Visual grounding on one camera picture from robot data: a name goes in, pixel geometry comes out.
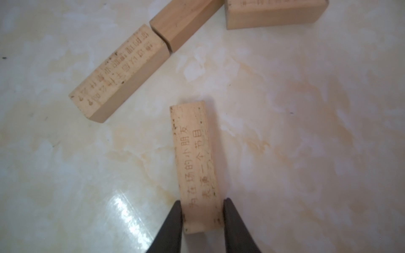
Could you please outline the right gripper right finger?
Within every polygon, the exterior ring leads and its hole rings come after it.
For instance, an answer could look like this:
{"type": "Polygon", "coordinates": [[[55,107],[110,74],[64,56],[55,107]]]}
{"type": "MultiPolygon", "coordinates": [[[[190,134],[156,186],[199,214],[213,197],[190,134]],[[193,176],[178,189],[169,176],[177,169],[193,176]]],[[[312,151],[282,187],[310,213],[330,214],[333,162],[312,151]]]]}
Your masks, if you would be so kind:
{"type": "Polygon", "coordinates": [[[231,198],[224,200],[223,216],[227,253],[261,253],[231,198]]]}

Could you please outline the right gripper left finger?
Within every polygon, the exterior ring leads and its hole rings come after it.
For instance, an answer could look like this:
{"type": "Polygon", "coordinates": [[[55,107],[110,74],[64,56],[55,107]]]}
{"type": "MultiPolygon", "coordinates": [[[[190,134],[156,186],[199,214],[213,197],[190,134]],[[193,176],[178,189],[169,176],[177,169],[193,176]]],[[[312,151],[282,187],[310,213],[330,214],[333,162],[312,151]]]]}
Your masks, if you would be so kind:
{"type": "Polygon", "coordinates": [[[182,240],[182,209],[175,201],[147,253],[180,253],[182,240]]]}

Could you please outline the natural wood block slanted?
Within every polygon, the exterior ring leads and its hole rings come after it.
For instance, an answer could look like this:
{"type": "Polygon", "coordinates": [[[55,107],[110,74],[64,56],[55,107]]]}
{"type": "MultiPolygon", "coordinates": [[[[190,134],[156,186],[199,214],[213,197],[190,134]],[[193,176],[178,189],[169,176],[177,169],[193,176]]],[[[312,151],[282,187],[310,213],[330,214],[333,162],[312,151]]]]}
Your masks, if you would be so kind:
{"type": "Polygon", "coordinates": [[[104,123],[169,57],[166,43],[144,24],[69,97],[87,119],[104,123]]]}

